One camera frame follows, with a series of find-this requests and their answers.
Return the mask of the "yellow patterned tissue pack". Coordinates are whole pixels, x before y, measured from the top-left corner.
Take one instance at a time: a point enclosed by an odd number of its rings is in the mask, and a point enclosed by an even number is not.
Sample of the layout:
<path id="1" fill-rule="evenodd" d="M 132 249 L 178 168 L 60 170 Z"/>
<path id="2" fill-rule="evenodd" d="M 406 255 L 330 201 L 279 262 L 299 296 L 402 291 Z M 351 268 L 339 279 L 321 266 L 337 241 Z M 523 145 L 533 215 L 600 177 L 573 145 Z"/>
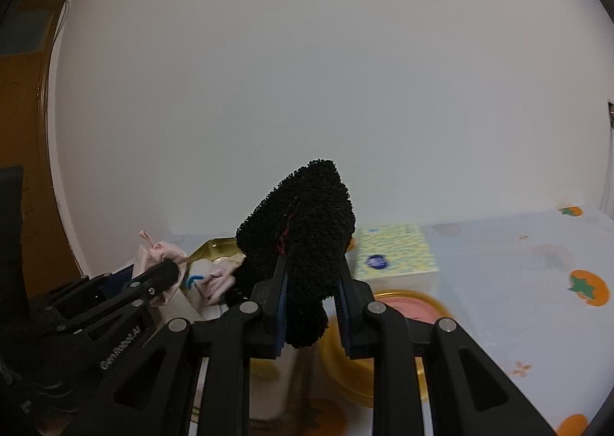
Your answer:
<path id="1" fill-rule="evenodd" d="M 439 267 L 417 225 L 392 224 L 359 228 L 354 251 L 355 279 L 374 292 L 407 290 L 434 294 Z"/>

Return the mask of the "pink cream cloth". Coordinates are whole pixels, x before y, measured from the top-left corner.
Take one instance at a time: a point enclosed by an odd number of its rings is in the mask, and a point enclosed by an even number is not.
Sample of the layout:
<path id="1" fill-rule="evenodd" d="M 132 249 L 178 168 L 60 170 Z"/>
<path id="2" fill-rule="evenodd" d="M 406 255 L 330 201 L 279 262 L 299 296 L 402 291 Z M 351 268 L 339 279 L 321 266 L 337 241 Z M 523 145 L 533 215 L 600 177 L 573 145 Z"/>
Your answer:
<path id="1" fill-rule="evenodd" d="M 197 260 L 191 266 L 193 275 L 198 276 L 195 287 L 199 291 L 205 305 L 219 303 L 233 287 L 234 271 L 239 267 L 233 260 L 221 260 L 212 263 L 209 260 Z"/>

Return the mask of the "brown wooden door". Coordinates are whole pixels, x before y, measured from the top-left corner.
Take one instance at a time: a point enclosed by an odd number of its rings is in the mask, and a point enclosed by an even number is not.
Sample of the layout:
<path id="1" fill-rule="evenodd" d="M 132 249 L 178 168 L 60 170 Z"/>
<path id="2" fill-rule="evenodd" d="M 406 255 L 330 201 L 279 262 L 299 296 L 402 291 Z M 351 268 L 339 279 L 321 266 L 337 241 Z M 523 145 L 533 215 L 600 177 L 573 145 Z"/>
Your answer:
<path id="1" fill-rule="evenodd" d="M 23 0 L 1 26 L 1 165 L 20 165 L 23 276 L 27 295 L 78 279 L 60 219 L 48 133 L 49 74 L 65 0 Z"/>

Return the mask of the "white sock with blue band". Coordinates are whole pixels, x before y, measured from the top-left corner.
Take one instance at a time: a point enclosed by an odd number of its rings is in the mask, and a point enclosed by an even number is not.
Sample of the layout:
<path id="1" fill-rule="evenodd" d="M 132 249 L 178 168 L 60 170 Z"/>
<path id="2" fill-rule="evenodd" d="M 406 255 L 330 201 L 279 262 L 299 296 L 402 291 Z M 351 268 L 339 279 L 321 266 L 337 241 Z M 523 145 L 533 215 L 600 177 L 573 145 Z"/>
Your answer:
<path id="1" fill-rule="evenodd" d="M 183 291 L 189 293 L 194 288 L 197 288 L 207 275 L 207 270 L 190 267 L 184 275 L 182 284 Z"/>

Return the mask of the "black wristband red logo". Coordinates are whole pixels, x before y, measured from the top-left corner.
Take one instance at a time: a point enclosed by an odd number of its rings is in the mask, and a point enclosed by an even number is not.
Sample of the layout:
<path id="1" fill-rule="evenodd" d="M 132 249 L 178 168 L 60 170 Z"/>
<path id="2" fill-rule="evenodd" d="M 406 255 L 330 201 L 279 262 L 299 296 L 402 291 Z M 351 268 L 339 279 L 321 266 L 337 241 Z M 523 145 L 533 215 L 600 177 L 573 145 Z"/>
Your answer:
<path id="1" fill-rule="evenodd" d="M 315 344 L 328 327 L 323 301 L 337 288 L 340 262 L 351 245 L 356 217 L 335 164 L 317 159 L 300 167 L 240 224 L 235 234 L 244 260 L 233 272 L 231 303 L 250 297 L 286 258 L 284 342 Z"/>

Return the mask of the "wall power socket with plugs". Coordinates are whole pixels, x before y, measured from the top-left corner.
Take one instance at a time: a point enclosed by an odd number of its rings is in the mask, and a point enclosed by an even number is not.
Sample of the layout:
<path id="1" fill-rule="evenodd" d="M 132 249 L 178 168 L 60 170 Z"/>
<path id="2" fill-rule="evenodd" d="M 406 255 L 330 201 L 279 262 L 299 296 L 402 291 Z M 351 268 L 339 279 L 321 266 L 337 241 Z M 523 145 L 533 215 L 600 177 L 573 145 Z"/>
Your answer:
<path id="1" fill-rule="evenodd" d="M 613 102 L 608 102 L 608 112 L 609 112 L 609 118 L 610 118 L 610 125 L 611 128 L 614 128 L 614 103 Z"/>

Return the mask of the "small pink plush toy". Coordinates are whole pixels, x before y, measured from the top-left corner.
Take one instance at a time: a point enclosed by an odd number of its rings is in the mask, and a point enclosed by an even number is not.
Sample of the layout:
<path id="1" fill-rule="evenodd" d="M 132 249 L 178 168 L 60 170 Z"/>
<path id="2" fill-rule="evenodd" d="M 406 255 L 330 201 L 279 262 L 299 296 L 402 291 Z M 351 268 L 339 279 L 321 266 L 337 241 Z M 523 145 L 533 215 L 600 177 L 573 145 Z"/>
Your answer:
<path id="1" fill-rule="evenodd" d="M 154 242 L 150 235 L 144 231 L 139 231 L 140 238 L 144 241 L 137 250 L 136 258 L 133 262 L 132 277 L 139 277 L 146 271 L 153 268 L 158 263 L 170 260 L 178 267 L 179 275 L 176 281 L 164 290 L 160 296 L 151 300 L 154 307 L 164 306 L 173 298 L 175 292 L 180 288 L 181 282 L 187 269 L 187 255 L 175 244 L 165 241 Z"/>

